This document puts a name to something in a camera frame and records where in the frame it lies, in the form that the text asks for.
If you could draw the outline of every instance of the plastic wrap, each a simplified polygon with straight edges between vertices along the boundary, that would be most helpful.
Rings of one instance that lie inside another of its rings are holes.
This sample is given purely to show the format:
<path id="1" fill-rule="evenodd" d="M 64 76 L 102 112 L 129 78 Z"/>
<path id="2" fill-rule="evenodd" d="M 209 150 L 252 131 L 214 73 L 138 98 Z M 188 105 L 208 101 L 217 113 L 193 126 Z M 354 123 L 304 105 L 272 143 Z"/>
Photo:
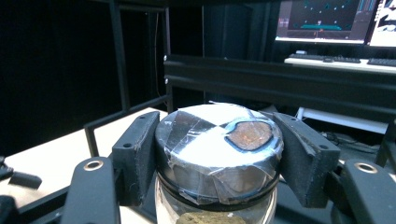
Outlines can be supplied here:
<path id="1" fill-rule="evenodd" d="M 197 105 L 157 127 L 160 175 L 196 204 L 250 200 L 276 177 L 283 150 L 276 124 L 239 105 Z"/>

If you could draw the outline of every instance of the metal screw hole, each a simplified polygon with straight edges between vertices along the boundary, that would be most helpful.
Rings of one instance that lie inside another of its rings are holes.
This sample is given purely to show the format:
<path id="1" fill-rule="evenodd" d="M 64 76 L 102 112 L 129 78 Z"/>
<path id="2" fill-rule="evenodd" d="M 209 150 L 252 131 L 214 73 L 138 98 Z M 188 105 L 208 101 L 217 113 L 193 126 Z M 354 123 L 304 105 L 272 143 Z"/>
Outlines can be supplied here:
<path id="1" fill-rule="evenodd" d="M 358 162 L 355 163 L 355 167 L 358 168 L 359 170 L 368 173 L 368 174 L 376 174 L 378 173 L 378 170 L 376 170 L 376 168 L 370 164 L 366 164 L 366 163 L 362 163 L 362 162 Z"/>
<path id="2" fill-rule="evenodd" d="M 90 161 L 84 166 L 84 170 L 94 171 L 94 170 L 101 168 L 103 166 L 103 164 L 104 163 L 102 161 Z"/>

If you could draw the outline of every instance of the black plastic part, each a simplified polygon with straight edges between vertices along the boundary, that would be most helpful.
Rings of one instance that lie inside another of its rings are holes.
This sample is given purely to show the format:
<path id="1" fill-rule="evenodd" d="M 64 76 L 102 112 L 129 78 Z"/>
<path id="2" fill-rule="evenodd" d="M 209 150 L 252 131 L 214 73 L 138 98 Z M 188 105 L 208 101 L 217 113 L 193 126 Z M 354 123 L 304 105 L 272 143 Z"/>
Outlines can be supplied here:
<path id="1" fill-rule="evenodd" d="M 113 165 L 123 182 L 117 192 L 120 205 L 138 206 L 147 195 L 155 171 L 154 133 L 159 122 L 159 112 L 138 117 L 113 147 Z"/>
<path id="2" fill-rule="evenodd" d="M 350 207 L 349 201 L 347 200 L 344 186 L 341 183 L 341 173 L 343 167 L 343 164 L 340 163 L 335 171 L 327 175 L 323 190 L 336 207 L 336 209 L 334 209 L 334 215 L 336 217 L 343 219 L 344 216 L 347 216 L 350 217 L 350 219 L 354 219 L 352 208 Z"/>
<path id="3" fill-rule="evenodd" d="M 20 223 L 15 200 L 10 196 L 0 196 L 0 223 Z"/>
<path id="4" fill-rule="evenodd" d="M 28 175 L 20 172 L 14 172 L 12 177 L 9 179 L 8 184 L 19 185 L 29 189 L 38 189 L 42 183 L 40 177 L 36 175 Z"/>
<path id="5" fill-rule="evenodd" d="M 11 177 L 13 173 L 14 173 L 14 169 L 12 169 L 11 167 L 1 166 L 0 167 L 0 180 L 4 180 L 4 179 Z"/>
<path id="6" fill-rule="evenodd" d="M 302 206 L 325 207 L 328 196 L 323 187 L 338 163 L 340 149 L 295 117 L 275 113 L 274 121 L 285 144 L 280 173 Z"/>
<path id="7" fill-rule="evenodd" d="M 358 223 L 395 223 L 396 183 L 372 162 L 349 160 L 341 181 Z"/>
<path id="8" fill-rule="evenodd" d="M 396 118 L 393 122 L 388 125 L 387 131 L 385 133 L 384 139 L 381 143 L 381 148 L 379 149 L 375 163 L 382 167 L 385 166 L 387 161 L 393 169 L 394 174 L 396 173 Z"/>
<path id="9" fill-rule="evenodd" d="M 73 173 L 61 223 L 120 223 L 111 160 L 95 157 Z"/>

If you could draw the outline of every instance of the metal bar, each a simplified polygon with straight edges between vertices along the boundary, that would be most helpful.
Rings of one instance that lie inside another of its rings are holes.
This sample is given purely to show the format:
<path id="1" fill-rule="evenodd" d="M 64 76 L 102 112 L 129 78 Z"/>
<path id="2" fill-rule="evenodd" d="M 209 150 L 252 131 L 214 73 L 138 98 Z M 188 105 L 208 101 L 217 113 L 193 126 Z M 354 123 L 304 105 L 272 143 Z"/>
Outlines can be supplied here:
<path id="1" fill-rule="evenodd" d="M 170 31 L 170 21 L 169 21 L 169 7 L 165 9 L 165 13 L 163 14 L 163 54 L 170 55 L 171 54 L 171 31 Z"/>
<path id="2" fill-rule="evenodd" d="M 176 55 L 168 56 L 164 66 L 167 85 L 173 87 L 385 123 L 396 114 L 396 76 Z"/>
<path id="3" fill-rule="evenodd" d="M 47 213 L 64 206 L 69 187 L 60 189 L 50 195 L 32 203 L 28 203 L 19 209 L 21 221 L 31 223 Z"/>
<path id="4" fill-rule="evenodd" d="M 109 2 L 111 24 L 113 26 L 114 47 L 116 51 L 117 73 L 119 75 L 120 98 L 122 110 L 130 107 L 128 78 L 126 76 L 125 49 L 122 36 L 120 6 L 116 0 Z"/>
<path id="5" fill-rule="evenodd" d="M 135 106 L 129 108 L 127 111 L 120 111 L 120 112 L 117 112 L 115 114 L 109 115 L 107 117 L 104 117 L 104 118 L 101 118 L 101 119 L 97 119 L 97 120 L 95 120 L 93 122 L 85 124 L 84 125 L 84 130 L 85 130 L 85 134 L 86 134 L 86 137 L 87 137 L 88 147 L 90 149 L 91 156 L 92 157 L 99 156 L 99 150 L 98 150 L 98 146 L 96 144 L 95 133 L 94 133 L 95 129 L 97 129 L 97 128 L 103 126 L 103 125 L 106 125 L 106 124 L 108 124 L 110 122 L 113 122 L 113 121 L 115 121 L 117 119 L 121 119 L 121 118 L 126 117 L 128 115 L 136 113 L 137 111 L 142 110 L 144 108 L 152 107 L 152 106 L 155 106 L 155 105 L 159 105 L 159 104 L 161 104 L 161 103 L 163 103 L 165 101 L 168 101 L 168 100 L 169 100 L 169 96 L 168 95 L 163 95 L 163 96 L 157 97 L 155 99 L 146 101 L 143 104 L 135 105 Z"/>
<path id="6" fill-rule="evenodd" d="M 120 4 L 121 10 L 128 11 L 141 11 L 141 12 L 164 12 L 163 7 L 148 7 L 148 6 L 138 6 L 138 5 L 130 5 L 130 4 Z"/>

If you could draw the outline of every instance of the black metal frame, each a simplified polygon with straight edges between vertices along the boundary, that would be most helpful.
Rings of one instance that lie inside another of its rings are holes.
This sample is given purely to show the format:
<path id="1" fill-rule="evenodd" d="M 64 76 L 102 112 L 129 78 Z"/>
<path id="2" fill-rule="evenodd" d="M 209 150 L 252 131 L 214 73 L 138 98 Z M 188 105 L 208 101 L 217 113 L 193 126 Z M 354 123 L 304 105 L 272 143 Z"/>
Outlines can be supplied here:
<path id="1" fill-rule="evenodd" d="M 113 27 L 114 47 L 115 47 L 115 56 L 117 62 L 117 73 L 119 78 L 120 101 L 121 101 L 122 109 L 120 112 L 114 113 L 112 115 L 106 116 L 104 118 L 92 121 L 84 125 L 84 130 L 92 157 L 99 156 L 99 151 L 96 145 L 96 139 L 94 134 L 95 129 L 103 125 L 106 125 L 116 119 L 121 119 L 128 115 L 131 115 L 146 107 L 160 105 L 167 100 L 167 96 L 163 95 L 163 96 L 159 96 L 158 98 L 147 101 L 141 105 L 135 105 L 131 107 L 120 11 L 129 10 L 129 11 L 143 11 L 147 13 L 162 13 L 163 27 L 165 30 L 165 34 L 163 35 L 164 52 L 168 54 L 170 53 L 169 9 L 167 7 L 163 7 L 163 5 L 156 5 L 156 4 L 138 5 L 134 1 L 109 0 L 108 3 L 109 3 L 109 10 L 111 16 L 111 24 Z"/>

